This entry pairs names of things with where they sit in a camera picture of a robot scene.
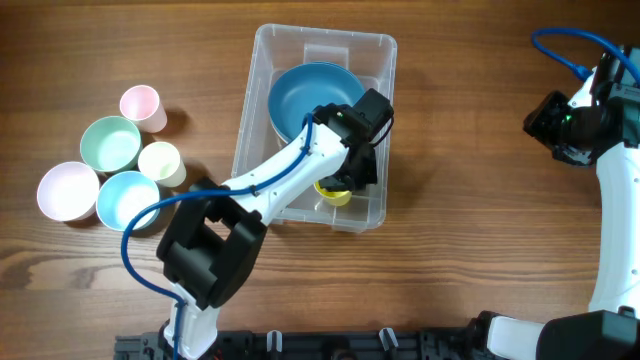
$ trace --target yellow cup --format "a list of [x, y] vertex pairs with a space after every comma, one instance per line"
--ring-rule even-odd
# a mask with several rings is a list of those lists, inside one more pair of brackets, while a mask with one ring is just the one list
[[343, 206], [351, 200], [351, 191], [327, 191], [321, 188], [318, 182], [314, 183], [313, 187], [331, 205]]

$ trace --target wooden table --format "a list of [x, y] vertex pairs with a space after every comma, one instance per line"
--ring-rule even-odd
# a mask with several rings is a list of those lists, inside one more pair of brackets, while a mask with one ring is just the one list
[[[359, 235], [273, 226], [220, 329], [417, 329], [462, 326], [483, 309], [535, 321], [586, 311], [600, 245], [595, 173], [553, 161], [521, 129], [549, 91], [580, 84], [529, 34], [574, 26], [637, 43], [633, 1], [101, 2], [0, 10], [1, 358], [109, 359], [115, 335], [167, 319], [169, 300], [124, 270], [120, 234], [95, 219], [48, 220], [38, 182], [79, 160], [86, 127], [118, 114], [120, 95], [141, 83], [178, 124], [155, 138], [228, 178], [254, 33], [269, 22], [397, 40], [387, 218]], [[581, 41], [547, 44], [587, 66], [600, 55]], [[160, 236], [130, 252], [166, 283]]]

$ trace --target cup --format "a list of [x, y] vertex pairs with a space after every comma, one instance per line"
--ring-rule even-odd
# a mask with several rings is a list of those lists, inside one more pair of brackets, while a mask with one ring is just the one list
[[82, 160], [94, 170], [105, 173], [131, 169], [141, 148], [140, 130], [121, 116], [109, 116], [94, 122], [80, 141]]
[[[138, 171], [125, 171], [109, 178], [96, 201], [98, 217], [102, 223], [113, 230], [124, 231], [140, 211], [160, 201], [160, 190], [153, 180]], [[142, 229], [151, 224], [159, 210], [145, 215], [134, 227]]]
[[313, 187], [324, 198], [324, 201], [333, 206], [343, 206], [351, 200], [351, 191], [327, 191], [321, 188], [318, 182], [315, 182]]
[[147, 85], [137, 85], [120, 98], [120, 112], [145, 132], [155, 133], [167, 125], [167, 113], [158, 92]]
[[93, 169], [81, 162], [65, 162], [40, 180], [38, 207], [55, 221], [82, 220], [95, 212], [99, 190], [100, 180]]
[[142, 149], [138, 168], [142, 174], [166, 187], [179, 186], [187, 177], [180, 152], [163, 141], [151, 143]]

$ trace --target brown wood surface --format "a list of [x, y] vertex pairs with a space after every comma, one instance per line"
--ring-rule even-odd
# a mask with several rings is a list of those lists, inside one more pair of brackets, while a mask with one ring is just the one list
[[[225, 180], [264, 23], [397, 40], [387, 217], [360, 235], [273, 226], [220, 329], [417, 329], [461, 326], [483, 309], [535, 321], [586, 310], [600, 243], [595, 173], [552, 161], [521, 130], [549, 91], [580, 84], [529, 34], [574, 26], [637, 43], [637, 2], [29, 3], [0, 9], [0, 358], [109, 359], [115, 335], [166, 320], [169, 301], [124, 270], [119, 233], [95, 219], [50, 221], [35, 191], [49, 168], [80, 159], [85, 128], [118, 114], [140, 83], [170, 110], [171, 131], [155, 138], [178, 146], [192, 174]], [[581, 41], [547, 44], [587, 66], [600, 55]], [[162, 282], [159, 230], [130, 252]]]

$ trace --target black wire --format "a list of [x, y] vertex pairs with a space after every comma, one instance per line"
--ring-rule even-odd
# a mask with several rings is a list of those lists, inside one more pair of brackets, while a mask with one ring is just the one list
[[389, 126], [387, 127], [387, 131], [385, 131], [384, 134], [382, 134], [382, 136], [380, 137], [380, 139], [378, 139], [378, 141], [376, 141], [375, 143], [372, 144], [374, 148], [376, 146], [380, 145], [382, 140], [384, 140], [384, 138], [386, 138], [387, 135], [389, 135], [389, 132], [391, 131], [391, 127], [392, 126], [393, 126], [393, 117], [391, 117], [391, 122], [389, 123]]

